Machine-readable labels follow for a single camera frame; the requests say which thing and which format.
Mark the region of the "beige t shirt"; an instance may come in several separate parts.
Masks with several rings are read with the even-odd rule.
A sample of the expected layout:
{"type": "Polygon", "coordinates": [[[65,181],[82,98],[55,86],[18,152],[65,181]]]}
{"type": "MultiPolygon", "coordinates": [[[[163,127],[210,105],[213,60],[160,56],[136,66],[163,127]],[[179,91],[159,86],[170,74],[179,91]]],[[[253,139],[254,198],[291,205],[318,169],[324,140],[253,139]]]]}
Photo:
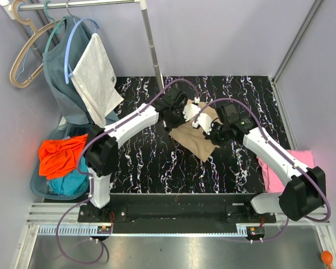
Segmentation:
{"type": "Polygon", "coordinates": [[[177,128],[172,129],[169,132],[169,136],[193,153],[199,160],[206,162],[215,148],[219,148],[219,146],[205,139],[203,129],[193,128],[192,122],[193,118],[177,128]]]}

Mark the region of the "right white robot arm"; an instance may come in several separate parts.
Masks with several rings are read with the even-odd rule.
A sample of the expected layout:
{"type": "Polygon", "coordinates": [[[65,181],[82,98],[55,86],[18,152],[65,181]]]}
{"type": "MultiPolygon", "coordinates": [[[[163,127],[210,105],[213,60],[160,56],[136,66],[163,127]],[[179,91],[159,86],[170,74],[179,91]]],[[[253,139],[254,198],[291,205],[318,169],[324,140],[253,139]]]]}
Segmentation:
{"type": "Polygon", "coordinates": [[[200,111],[194,121],[203,127],[207,138],[222,146],[229,140],[237,140],[259,157],[273,170],[284,189],[279,192],[261,193],[243,208],[247,221],[256,222],[263,214],[279,213],[292,221],[302,218],[314,221],[311,214],[325,206],[326,215],[318,222],[327,222],[331,207],[326,197],[325,172],[319,166],[310,167],[293,157],[277,143],[251,114],[240,118],[234,105],[217,109],[222,124],[216,124],[210,116],[200,111]]]}

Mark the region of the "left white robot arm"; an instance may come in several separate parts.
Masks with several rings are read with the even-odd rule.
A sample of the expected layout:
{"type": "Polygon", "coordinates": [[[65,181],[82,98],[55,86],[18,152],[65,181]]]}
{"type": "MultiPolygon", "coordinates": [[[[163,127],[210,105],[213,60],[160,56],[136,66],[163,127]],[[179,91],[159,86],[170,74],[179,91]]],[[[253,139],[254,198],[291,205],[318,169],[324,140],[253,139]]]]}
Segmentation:
{"type": "Polygon", "coordinates": [[[110,178],[119,167],[119,149],[133,136],[147,127],[163,121],[166,129],[185,123],[183,110],[188,98],[177,87],[172,87],[143,103],[137,110],[106,127],[91,127],[82,157],[87,165],[90,194],[93,205],[90,215],[98,222],[110,214],[110,178]]]}

